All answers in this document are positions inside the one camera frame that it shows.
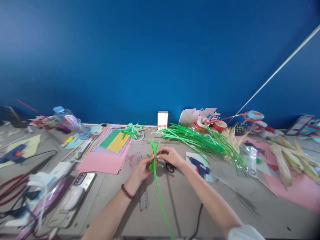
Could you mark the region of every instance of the computer mouse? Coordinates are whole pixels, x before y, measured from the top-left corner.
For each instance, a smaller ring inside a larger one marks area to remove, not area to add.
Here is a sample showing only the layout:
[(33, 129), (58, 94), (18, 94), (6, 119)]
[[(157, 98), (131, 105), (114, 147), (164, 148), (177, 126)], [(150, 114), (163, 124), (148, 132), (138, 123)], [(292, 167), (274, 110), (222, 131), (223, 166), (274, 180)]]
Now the computer mouse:
[(67, 192), (63, 202), (61, 204), (62, 209), (69, 211), (79, 202), (84, 189), (80, 186), (72, 186), (69, 192)]

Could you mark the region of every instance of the yellow paper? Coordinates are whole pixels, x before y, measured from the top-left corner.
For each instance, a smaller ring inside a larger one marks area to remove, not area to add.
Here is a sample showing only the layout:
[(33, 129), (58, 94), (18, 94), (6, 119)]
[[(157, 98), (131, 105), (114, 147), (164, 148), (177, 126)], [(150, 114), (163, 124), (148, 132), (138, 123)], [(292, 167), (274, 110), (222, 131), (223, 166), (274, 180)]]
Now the yellow paper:
[(41, 134), (34, 136), (32, 138), (28, 138), (26, 140), (22, 140), (16, 143), (13, 143), (8, 146), (6, 153), (10, 152), (12, 149), (18, 147), (21, 144), (27, 144), (27, 147), (23, 150), (25, 153), (22, 155), (24, 158), (31, 157), (36, 154), (38, 145), (40, 142)]
[(8, 161), (8, 162), (6, 162), (6, 163), (0, 163), (0, 168), (9, 166), (9, 165), (14, 164), (14, 163), (15, 163), (15, 162), (12, 162), (12, 161)]
[(130, 135), (126, 134), (123, 138), (123, 133), (119, 133), (118, 136), (115, 137), (115, 139), (112, 141), (112, 143), (107, 148), (108, 150), (118, 153), (123, 148), (123, 146), (128, 141)]

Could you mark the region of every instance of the sleeve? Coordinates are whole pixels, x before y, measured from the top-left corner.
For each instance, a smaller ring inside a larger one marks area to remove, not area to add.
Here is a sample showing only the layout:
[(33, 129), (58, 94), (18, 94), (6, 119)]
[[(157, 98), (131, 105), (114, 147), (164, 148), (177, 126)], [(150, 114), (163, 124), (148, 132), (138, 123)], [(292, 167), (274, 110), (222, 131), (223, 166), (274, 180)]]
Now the sleeve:
[(232, 228), (228, 240), (264, 240), (261, 234), (250, 225)]

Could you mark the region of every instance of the black scissors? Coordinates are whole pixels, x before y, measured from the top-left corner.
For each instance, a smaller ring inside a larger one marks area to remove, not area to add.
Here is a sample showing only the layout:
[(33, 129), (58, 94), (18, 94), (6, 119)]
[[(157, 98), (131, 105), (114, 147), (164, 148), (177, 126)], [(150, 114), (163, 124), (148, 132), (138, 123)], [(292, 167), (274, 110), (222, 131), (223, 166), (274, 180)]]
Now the black scissors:
[(174, 173), (174, 170), (176, 169), (176, 167), (173, 166), (171, 163), (166, 162), (166, 169), (169, 173)]

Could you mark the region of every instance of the blue wall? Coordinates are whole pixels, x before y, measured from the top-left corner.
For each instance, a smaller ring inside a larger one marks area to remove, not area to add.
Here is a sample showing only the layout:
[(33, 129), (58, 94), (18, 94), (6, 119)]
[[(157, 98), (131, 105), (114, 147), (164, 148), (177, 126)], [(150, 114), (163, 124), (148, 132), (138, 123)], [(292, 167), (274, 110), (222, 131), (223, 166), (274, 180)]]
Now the blue wall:
[[(88, 123), (155, 125), (158, 110), (175, 122), (191, 107), (231, 116), (315, 29), (319, 13), (315, 0), (2, 0), (0, 104), (24, 118), (35, 113), (16, 99), (48, 115), (62, 105)], [(319, 38), (246, 109), (281, 128), (319, 114)]]

